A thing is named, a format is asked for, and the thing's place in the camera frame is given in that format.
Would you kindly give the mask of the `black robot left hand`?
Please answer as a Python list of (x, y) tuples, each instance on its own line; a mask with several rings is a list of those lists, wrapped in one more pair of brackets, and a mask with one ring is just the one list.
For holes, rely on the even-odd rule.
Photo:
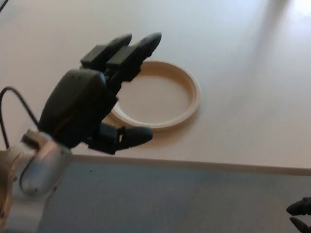
[(161, 37), (156, 32), (131, 44), (128, 33), (96, 45), (81, 59), (78, 69), (60, 79), (45, 103), (39, 130), (69, 149), (85, 143), (110, 155), (149, 142), (153, 137), (149, 127), (116, 128), (104, 119), (117, 104), (122, 84), (138, 76)]

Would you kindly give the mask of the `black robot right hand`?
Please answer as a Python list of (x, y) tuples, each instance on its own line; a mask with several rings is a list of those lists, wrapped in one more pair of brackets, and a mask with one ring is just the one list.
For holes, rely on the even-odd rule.
[(300, 233), (310, 233), (311, 227), (295, 216), (311, 215), (311, 198), (305, 197), (297, 201), (286, 209), (287, 213), (291, 215), (289, 220), (299, 230)]

